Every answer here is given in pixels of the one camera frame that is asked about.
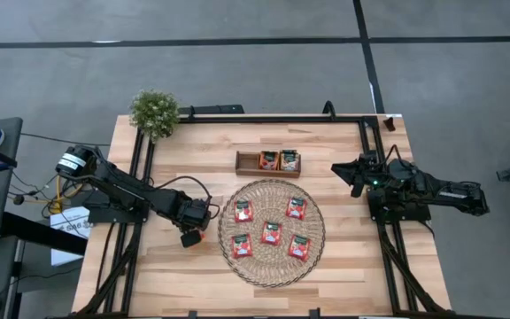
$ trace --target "concrete floor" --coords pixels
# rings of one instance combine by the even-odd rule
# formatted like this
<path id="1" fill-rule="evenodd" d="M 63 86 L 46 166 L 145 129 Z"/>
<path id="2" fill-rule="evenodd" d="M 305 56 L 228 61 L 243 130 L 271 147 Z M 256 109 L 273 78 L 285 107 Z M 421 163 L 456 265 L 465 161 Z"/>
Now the concrete floor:
<path id="1" fill-rule="evenodd" d="M 510 1 L 365 0 L 370 36 L 510 35 Z M 0 42 L 358 36 L 351 0 L 0 0 Z M 386 113 L 402 113 L 420 167 L 481 182 L 491 214 L 432 208 L 453 308 L 510 317 L 510 43 L 373 44 Z M 360 44 L 0 49 L 0 118 L 108 143 L 140 89 L 247 113 L 371 113 Z M 23 137 L 18 174 L 44 183 L 66 144 Z M 8 210 L 40 219 L 38 206 Z M 21 317 L 65 315 L 77 282 L 24 297 Z M 52 305 L 44 313 L 41 303 Z"/>

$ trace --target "green plant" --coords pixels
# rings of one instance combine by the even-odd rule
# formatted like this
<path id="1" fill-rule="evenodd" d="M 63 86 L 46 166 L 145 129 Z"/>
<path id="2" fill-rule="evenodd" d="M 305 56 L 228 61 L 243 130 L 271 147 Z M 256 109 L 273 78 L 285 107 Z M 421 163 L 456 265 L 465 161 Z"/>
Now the green plant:
<path id="1" fill-rule="evenodd" d="M 142 90 L 131 102 L 131 125 L 140 128 L 154 143 L 171 136 L 178 123 L 178 102 L 172 94 Z"/>

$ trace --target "round wicker tray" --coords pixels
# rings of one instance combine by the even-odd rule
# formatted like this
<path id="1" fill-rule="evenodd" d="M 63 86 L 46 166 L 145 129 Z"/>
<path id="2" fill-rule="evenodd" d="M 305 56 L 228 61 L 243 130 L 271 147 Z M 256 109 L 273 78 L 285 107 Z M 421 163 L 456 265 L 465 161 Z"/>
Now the round wicker tray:
<path id="1" fill-rule="evenodd" d="M 303 221 L 286 216 L 292 197 L 306 199 Z M 252 222 L 236 222 L 234 205 L 238 199 L 251 201 Z M 261 243 L 265 222 L 282 225 L 279 245 Z M 242 234 L 251 235 L 253 255 L 236 259 L 231 238 Z M 307 261 L 288 255 L 294 234 L 311 240 Z M 296 282 L 316 266 L 324 250 L 326 230 L 320 209 L 308 193 L 292 183 L 261 180 L 244 186 L 229 199 L 221 212 L 218 236 L 224 258 L 243 280 L 263 287 L 279 287 Z"/>

